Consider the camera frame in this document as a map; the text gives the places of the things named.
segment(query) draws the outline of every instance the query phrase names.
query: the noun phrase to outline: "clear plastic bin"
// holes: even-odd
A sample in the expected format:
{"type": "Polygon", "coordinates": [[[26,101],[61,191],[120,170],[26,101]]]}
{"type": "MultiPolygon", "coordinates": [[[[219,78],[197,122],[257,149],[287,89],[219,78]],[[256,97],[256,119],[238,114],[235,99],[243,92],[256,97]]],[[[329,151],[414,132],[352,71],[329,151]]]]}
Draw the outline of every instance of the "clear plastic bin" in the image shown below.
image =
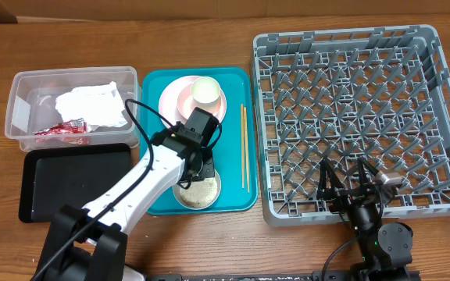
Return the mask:
{"type": "MultiPolygon", "coordinates": [[[[36,131],[62,122],[61,115],[55,109],[58,96],[75,87],[105,85],[112,81],[117,83],[123,101],[127,98],[140,99],[137,72],[129,66],[51,69],[16,74],[6,109],[5,135],[18,140],[23,151],[76,145],[61,141],[64,137],[86,137],[89,145],[125,143],[132,148],[137,147],[140,135],[126,111],[123,115],[128,124],[120,128],[99,127],[90,133],[69,135],[34,135],[36,131]]],[[[132,112],[138,109],[135,104],[130,108],[132,112]]]]}

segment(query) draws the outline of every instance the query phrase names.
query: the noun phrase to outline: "wooden table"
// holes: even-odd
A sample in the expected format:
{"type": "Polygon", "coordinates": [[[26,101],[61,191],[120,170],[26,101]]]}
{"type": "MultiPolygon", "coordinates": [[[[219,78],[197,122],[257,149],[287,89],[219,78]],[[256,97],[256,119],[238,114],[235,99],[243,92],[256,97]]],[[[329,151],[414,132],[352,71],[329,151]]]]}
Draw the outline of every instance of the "wooden table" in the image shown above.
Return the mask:
{"type": "MultiPolygon", "coordinates": [[[[140,82],[156,69],[249,71],[257,34],[419,23],[437,28],[450,69],[450,15],[0,25],[0,280],[31,277],[48,231],[46,223],[23,224],[17,217],[25,153],[3,131],[9,89],[19,71],[133,66],[140,82]]],[[[407,223],[415,233],[410,268],[420,270],[424,280],[450,280],[450,217],[407,223]]],[[[148,273],[303,273],[321,270],[350,236],[339,224],[269,227],[260,202],[239,213],[146,215],[130,236],[127,262],[148,273]]],[[[360,260],[354,246],[330,268],[347,269],[360,260]]]]}

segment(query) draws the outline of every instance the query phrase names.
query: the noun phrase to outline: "black tray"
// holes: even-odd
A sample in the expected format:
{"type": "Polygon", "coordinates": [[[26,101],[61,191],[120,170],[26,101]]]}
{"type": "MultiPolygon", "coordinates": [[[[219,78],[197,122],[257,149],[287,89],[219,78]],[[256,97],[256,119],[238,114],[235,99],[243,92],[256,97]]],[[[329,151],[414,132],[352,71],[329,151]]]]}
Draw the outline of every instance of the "black tray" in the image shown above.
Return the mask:
{"type": "Polygon", "coordinates": [[[131,169],[127,144],[31,151],[23,164],[19,219],[48,222],[65,204],[82,208],[131,169]]]}

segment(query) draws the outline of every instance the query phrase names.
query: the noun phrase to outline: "pink plate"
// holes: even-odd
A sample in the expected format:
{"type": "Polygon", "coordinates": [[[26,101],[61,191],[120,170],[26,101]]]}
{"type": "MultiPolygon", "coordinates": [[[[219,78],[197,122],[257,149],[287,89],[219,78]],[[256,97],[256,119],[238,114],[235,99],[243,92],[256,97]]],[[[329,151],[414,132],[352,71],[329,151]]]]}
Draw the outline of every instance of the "pink plate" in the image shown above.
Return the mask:
{"type": "MultiPolygon", "coordinates": [[[[164,116],[168,121],[170,121],[173,125],[177,123],[177,121],[185,124],[187,120],[178,112],[178,96],[181,91],[186,87],[194,83],[196,79],[200,76],[191,75],[191,76],[183,76],[181,78],[176,79],[171,82],[165,89],[162,91],[161,98],[159,98],[159,113],[164,116]]],[[[220,122],[225,118],[225,113],[227,112],[227,99],[225,98],[225,94],[221,91],[220,94],[220,109],[216,114],[213,114],[220,122]]]]}

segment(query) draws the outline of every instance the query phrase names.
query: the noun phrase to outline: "red wrapper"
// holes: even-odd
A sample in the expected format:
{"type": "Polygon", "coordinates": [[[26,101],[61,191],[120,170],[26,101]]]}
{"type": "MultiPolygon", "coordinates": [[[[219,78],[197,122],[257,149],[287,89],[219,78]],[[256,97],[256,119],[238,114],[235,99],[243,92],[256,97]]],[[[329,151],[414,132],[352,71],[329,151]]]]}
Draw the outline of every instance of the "red wrapper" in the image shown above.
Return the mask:
{"type": "MultiPolygon", "coordinates": [[[[57,124],[49,129],[40,130],[35,132],[35,136],[50,136],[50,135],[60,135],[60,134],[73,134],[73,133],[86,133],[87,126],[84,119],[70,120],[68,122],[57,124]]],[[[59,137],[54,138],[59,141],[64,141],[70,144],[88,144],[88,137],[59,137]]],[[[36,142],[48,141],[51,139],[41,138],[36,139],[36,142]]]]}

